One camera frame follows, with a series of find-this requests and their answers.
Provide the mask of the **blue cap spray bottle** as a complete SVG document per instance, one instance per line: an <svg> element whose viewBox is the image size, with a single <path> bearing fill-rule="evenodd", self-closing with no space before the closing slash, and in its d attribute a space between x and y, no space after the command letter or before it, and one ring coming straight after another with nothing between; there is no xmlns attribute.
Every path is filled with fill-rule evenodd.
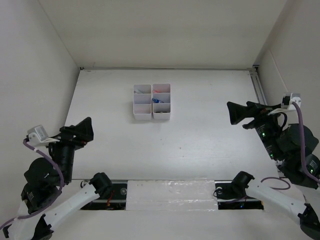
<svg viewBox="0 0 320 240"><path fill-rule="evenodd" d="M155 104L164 103L162 100L159 100L157 98L152 98L152 102Z"/></svg>

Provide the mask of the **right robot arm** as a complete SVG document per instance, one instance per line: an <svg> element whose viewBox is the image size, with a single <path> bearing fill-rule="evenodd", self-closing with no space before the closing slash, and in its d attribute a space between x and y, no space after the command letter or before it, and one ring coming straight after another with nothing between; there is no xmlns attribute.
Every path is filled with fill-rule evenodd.
<svg viewBox="0 0 320 240"><path fill-rule="evenodd" d="M282 190L265 184L252 174L240 171L228 184L227 198L251 197L273 207L291 218L301 231L313 240L320 238L320 160L313 154L319 140L304 126L302 111L297 100L278 105L263 105L248 101L246 105L227 102L230 123L244 124L245 130L254 129L268 156L279 162L281 181L288 180L304 196L295 200Z"/></svg>

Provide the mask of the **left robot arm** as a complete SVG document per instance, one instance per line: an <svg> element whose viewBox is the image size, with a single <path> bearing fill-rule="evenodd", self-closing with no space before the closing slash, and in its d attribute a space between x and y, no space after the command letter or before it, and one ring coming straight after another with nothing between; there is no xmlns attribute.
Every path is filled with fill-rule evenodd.
<svg viewBox="0 0 320 240"><path fill-rule="evenodd" d="M40 155L24 173L17 216L0 229L8 240L48 240L68 217L98 198L113 194L113 183L104 172L96 173L79 192L56 206L50 206L72 182L75 152L94 139L92 119L63 126L49 136L42 125L27 131L23 145Z"/></svg>

